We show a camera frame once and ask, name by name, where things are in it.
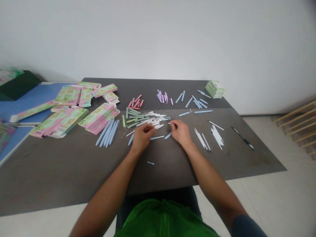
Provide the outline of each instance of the green box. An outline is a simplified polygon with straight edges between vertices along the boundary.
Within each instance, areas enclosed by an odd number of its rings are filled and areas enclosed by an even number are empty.
[[[0,86],[0,101],[12,101],[25,95],[42,81],[30,71]]]
[[[212,81],[210,80],[207,84],[205,89],[214,99],[222,98],[225,92],[225,88],[223,88],[219,81]]]

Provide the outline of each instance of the baseboard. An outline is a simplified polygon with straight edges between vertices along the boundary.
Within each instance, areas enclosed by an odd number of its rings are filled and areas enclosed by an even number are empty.
[[[243,118],[253,118],[253,117],[272,117],[272,116],[284,116],[287,115],[288,113],[285,114],[257,114],[257,115],[241,115]]]

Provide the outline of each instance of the green vest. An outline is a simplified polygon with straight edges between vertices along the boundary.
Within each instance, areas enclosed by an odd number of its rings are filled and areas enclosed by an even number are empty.
[[[218,236],[189,207],[174,201],[148,199],[139,203],[115,237],[203,237]]]

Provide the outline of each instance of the purple pen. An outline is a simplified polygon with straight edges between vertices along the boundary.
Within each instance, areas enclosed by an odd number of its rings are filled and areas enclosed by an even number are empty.
[[[160,102],[162,103],[162,100],[160,99],[159,95],[157,95],[158,99],[160,100]]]

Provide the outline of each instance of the floor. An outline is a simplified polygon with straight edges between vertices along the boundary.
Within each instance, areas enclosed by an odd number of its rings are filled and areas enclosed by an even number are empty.
[[[316,161],[271,122],[245,118],[288,171],[227,181],[248,214],[268,236],[316,236]],[[230,236],[199,186],[202,217],[220,236]],[[0,235],[67,236],[86,204],[0,217]],[[113,236],[115,220],[105,236]]]

